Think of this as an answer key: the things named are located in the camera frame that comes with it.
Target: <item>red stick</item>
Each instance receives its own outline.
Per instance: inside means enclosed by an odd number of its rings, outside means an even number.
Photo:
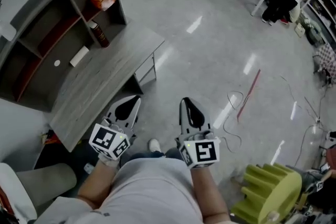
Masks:
[[[248,98],[249,98],[249,96],[250,96],[250,94],[252,93],[252,90],[253,90],[253,88],[254,88],[254,86],[255,86],[255,84],[256,84],[256,82],[257,82],[257,79],[258,79],[258,77],[259,77],[259,74],[260,74],[260,69],[258,70],[258,72],[257,72],[257,75],[256,75],[256,77],[254,78],[254,81],[253,81],[253,83],[252,83],[252,85],[251,85],[251,88],[250,88],[250,90],[248,91],[248,93],[247,93],[247,95],[246,95],[246,101],[244,102],[244,104],[241,106],[241,108],[239,109],[239,112],[238,112],[238,114],[237,114],[237,121],[239,122],[239,116],[240,116],[240,114],[242,113],[242,111],[243,111],[243,109],[244,109],[244,107],[245,107],[245,105],[246,105],[246,103],[247,103],[247,100],[248,100]]]

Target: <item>white shoe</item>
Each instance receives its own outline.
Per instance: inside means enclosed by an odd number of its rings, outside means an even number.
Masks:
[[[150,152],[155,152],[155,151],[162,152],[160,148],[160,143],[156,139],[150,139],[148,141],[148,147],[149,147]]]

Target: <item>shoe on floor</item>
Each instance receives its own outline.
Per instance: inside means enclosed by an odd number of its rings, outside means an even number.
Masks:
[[[282,22],[284,25],[288,25],[288,21],[286,19],[281,19],[280,22]]]
[[[148,141],[148,147],[149,147],[150,152],[155,152],[155,151],[162,152],[160,148],[160,143],[158,142],[157,139],[150,139]]]

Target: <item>red shelf panel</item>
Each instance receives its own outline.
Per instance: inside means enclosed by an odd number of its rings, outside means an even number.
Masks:
[[[39,59],[37,56],[32,55],[25,66],[23,67],[21,73],[17,77],[14,85],[13,85],[13,94],[15,100],[18,102],[25,91],[29,81],[33,77],[35,71],[41,64],[42,60]]]
[[[95,18],[102,10],[101,9],[97,9],[93,6],[90,7],[86,7],[83,11],[83,17],[85,19],[85,21],[89,22],[91,21],[93,18]]]
[[[38,45],[38,50],[42,57],[45,57],[56,43],[67,33],[67,31],[80,19],[79,15],[75,14],[71,17],[63,18],[41,41]]]

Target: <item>white box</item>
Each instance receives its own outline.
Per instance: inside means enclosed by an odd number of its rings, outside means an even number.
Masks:
[[[184,141],[178,149],[189,169],[210,166],[219,162],[219,138]]]
[[[300,23],[298,23],[298,25],[295,27],[294,30],[295,30],[296,34],[298,34],[299,37],[302,37],[306,32],[306,30],[304,29],[304,27]]]
[[[93,128],[89,144],[98,153],[115,161],[130,147],[127,135],[98,123]]]

